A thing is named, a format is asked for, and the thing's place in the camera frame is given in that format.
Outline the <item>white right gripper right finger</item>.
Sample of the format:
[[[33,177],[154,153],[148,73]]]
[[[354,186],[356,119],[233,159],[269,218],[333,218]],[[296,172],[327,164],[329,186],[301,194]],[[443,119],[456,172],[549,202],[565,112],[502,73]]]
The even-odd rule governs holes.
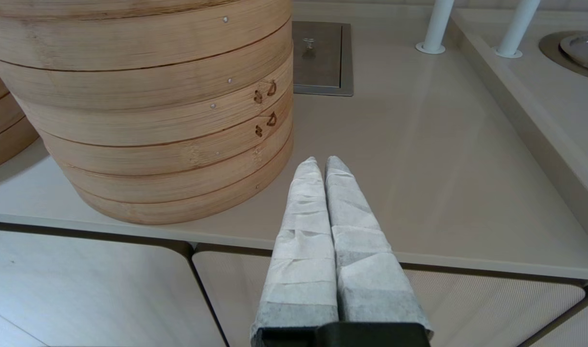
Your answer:
[[[430,321],[349,167],[327,159],[327,211],[334,242],[339,315],[344,321]]]

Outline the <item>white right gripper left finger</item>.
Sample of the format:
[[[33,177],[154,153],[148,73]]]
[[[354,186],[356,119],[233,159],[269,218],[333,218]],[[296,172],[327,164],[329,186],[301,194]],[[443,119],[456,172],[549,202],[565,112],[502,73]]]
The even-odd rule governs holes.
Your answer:
[[[338,321],[337,275],[325,185],[317,161],[296,168],[253,330]]]

